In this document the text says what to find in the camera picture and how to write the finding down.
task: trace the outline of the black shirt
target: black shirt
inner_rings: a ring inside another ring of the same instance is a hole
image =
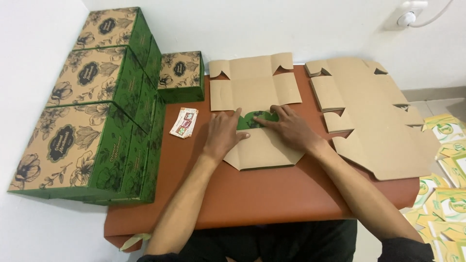
[[[382,254],[378,262],[430,262],[434,259],[430,244],[407,238],[393,238],[382,241]],[[145,255],[137,262],[182,262],[177,254]]]

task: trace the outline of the brown table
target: brown table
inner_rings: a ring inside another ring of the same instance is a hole
[[[295,65],[290,72],[295,73],[302,98],[302,103],[290,107],[325,139],[346,136],[347,133],[327,133],[304,66]],[[167,202],[192,169],[207,135],[207,122],[211,114],[209,80],[209,76],[205,76],[204,102],[169,104],[166,107],[155,202],[109,207],[104,236],[115,246],[121,247],[133,234],[152,232]],[[199,110],[190,138],[181,139],[169,134],[180,107]],[[378,181],[368,171],[353,166],[397,208],[414,203],[419,190],[418,178]],[[207,187],[196,229],[341,218],[351,218],[351,212],[337,188],[312,157],[305,155],[293,167],[241,172],[223,161]],[[140,243],[127,251],[139,248]]]

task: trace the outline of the person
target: person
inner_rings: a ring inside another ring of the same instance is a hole
[[[278,122],[254,120],[283,143],[316,158],[353,215],[382,242],[378,261],[431,261],[432,248],[366,178],[348,165],[288,105],[272,105]],[[168,204],[138,262],[349,262],[356,220],[314,221],[194,230],[209,179],[226,154],[250,135],[236,132],[241,114],[212,114],[203,152]]]

